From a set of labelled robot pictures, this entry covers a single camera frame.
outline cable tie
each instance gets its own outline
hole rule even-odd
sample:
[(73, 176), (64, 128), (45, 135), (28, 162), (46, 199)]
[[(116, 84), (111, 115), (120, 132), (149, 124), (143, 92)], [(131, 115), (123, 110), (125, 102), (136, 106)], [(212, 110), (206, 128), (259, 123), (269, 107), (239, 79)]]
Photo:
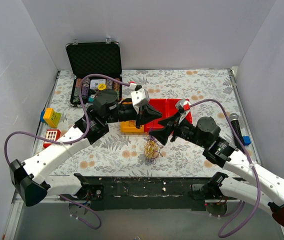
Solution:
[(256, 164), (257, 164), (257, 161), (254, 161), (253, 163), (250, 163), (250, 168), (255, 167), (255, 166), (256, 166)]
[(64, 149), (66, 150), (66, 152), (67, 152), (68, 155), (69, 155), (68, 157), (69, 157), (69, 158), (72, 158), (72, 159), (74, 160), (73, 154), (70, 152), (70, 150), (68, 149), (67, 145), (64, 144), (62, 138), (59, 138), (57, 141), (61, 144), (62, 147), (64, 147)]

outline red cap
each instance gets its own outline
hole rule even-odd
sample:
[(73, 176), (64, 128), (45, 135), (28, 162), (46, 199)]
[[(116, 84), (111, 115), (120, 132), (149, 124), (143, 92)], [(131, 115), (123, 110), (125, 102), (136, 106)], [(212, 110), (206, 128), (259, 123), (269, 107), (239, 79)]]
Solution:
[(189, 104), (183, 105), (183, 109), (184, 111), (190, 110), (190, 105)]

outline yellow toy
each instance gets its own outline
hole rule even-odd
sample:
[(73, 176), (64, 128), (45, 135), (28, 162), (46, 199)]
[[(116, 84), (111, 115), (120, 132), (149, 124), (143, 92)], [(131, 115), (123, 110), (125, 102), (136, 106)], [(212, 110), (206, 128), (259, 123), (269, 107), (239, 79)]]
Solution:
[(98, 86), (97, 86), (97, 89), (99, 91), (103, 91), (104, 89), (107, 89), (107, 85), (105, 85), (104, 83), (100, 83)]
[(48, 107), (45, 110), (43, 119), (45, 122), (51, 127), (56, 129), (58, 127), (59, 121), (60, 121), (61, 113), (55, 112), (53, 108)]
[(144, 125), (141, 125), (140, 128), (136, 128), (136, 121), (122, 121), (120, 123), (120, 128), (122, 133), (144, 133)]

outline black bracket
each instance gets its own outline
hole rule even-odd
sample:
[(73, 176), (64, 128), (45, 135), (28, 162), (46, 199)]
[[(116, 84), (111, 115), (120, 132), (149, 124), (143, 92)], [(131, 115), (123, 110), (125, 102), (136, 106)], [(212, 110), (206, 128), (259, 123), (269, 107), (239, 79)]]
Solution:
[(223, 168), (226, 161), (231, 160), (230, 155), (234, 151), (237, 151), (237, 147), (235, 145), (221, 137), (218, 137), (210, 149), (204, 149), (203, 156), (205, 156), (211, 163)]
[(25, 202), (27, 207), (31, 207), (41, 202), (48, 194), (50, 185), (38, 184), (34, 182), (33, 175), (28, 175), (23, 166), (24, 162), (14, 160), (9, 164), (10, 176), (12, 184), (14, 185), (17, 192)]
[(102, 184), (89, 184), (88, 180), (80, 173), (74, 176), (81, 182), (81, 189), (75, 194), (78, 200), (88, 199), (90, 201), (103, 200), (104, 186)]
[(216, 172), (213, 177), (208, 181), (207, 184), (203, 185), (200, 189), (200, 194), (205, 198), (221, 198), (223, 196), (220, 187), (222, 186), (222, 182), (225, 178), (229, 176), (222, 172)]

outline red tray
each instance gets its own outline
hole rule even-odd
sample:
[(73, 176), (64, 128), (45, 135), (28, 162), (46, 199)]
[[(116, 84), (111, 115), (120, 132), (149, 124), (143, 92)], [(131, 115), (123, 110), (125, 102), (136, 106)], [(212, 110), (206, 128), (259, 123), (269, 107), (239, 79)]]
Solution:
[[(160, 111), (162, 113), (162, 118), (158, 118), (154, 121), (151, 121), (144, 125), (144, 132), (149, 132), (150, 130), (157, 130), (163, 128), (162, 125), (158, 124), (159, 121), (166, 119), (170, 116), (173, 116), (175, 113), (177, 113), (176, 104), (181, 99), (165, 99), (165, 98), (151, 98), (150, 99), (150, 105), (153, 106), (156, 110)], [(192, 123), (192, 116), (191, 113), (189, 113), (186, 116), (186, 119)]]

